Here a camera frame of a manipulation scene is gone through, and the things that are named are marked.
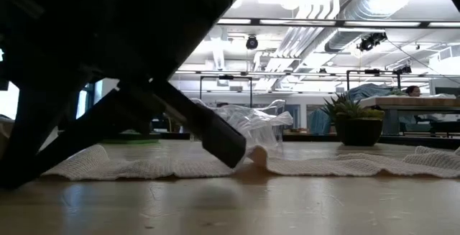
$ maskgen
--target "dark plant pot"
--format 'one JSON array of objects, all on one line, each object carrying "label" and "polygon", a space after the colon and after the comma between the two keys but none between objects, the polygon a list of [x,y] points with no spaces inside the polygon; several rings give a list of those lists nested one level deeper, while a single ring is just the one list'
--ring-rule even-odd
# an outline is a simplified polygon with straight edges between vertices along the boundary
[{"label": "dark plant pot", "polygon": [[382,134],[380,120],[337,120],[336,131],[340,141],[349,146],[373,146]]}]

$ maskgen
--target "clear plastic bag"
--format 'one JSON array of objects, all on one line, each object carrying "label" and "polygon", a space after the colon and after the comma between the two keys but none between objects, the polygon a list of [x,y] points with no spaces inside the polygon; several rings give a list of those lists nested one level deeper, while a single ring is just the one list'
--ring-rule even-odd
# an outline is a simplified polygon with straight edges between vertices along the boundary
[{"label": "clear plastic bag", "polygon": [[277,114],[283,110],[284,101],[274,101],[267,108],[250,109],[243,106],[227,105],[220,108],[211,108],[197,98],[191,99],[208,107],[218,114],[223,120],[240,132],[247,140],[247,153],[256,145],[263,146],[272,156],[282,153],[282,126],[293,124],[289,112]]}]

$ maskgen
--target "wooden table surface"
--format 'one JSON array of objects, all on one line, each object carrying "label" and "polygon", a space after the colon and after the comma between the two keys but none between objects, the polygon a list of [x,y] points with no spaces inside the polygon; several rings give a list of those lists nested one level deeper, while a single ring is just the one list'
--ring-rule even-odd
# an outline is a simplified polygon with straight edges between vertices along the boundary
[{"label": "wooden table surface", "polygon": [[[209,157],[187,141],[107,146],[110,157]],[[286,157],[412,147],[284,143]],[[430,177],[282,177],[249,166],[231,178],[69,182],[0,192],[0,234],[460,234],[460,183]]]},{"label": "wooden table surface", "polygon": [[424,98],[424,97],[371,97],[361,100],[360,105],[367,106],[451,106],[460,108],[460,99],[455,98]]}]

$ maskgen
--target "blue cloth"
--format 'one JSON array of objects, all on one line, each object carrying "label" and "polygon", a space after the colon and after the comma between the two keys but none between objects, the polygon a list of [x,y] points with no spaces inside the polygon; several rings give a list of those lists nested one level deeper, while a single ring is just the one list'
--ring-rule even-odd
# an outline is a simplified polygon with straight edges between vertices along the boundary
[{"label": "blue cloth", "polygon": [[311,134],[324,135],[331,130],[331,119],[320,109],[316,109],[308,116],[307,123]]},{"label": "blue cloth", "polygon": [[[369,98],[372,96],[387,96],[393,87],[381,87],[372,83],[364,84],[348,91],[350,99],[353,101]],[[328,134],[331,129],[331,119],[320,109],[316,109],[308,116],[308,126],[311,134]]]}]

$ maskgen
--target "workbench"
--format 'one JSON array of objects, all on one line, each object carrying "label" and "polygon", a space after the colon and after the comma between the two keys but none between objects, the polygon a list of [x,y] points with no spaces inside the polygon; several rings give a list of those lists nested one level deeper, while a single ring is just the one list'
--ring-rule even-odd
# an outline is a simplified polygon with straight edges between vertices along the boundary
[{"label": "workbench", "polygon": [[399,117],[402,115],[460,113],[460,100],[455,98],[371,97],[361,100],[359,104],[364,108],[377,108],[385,111],[384,135],[400,134]]}]

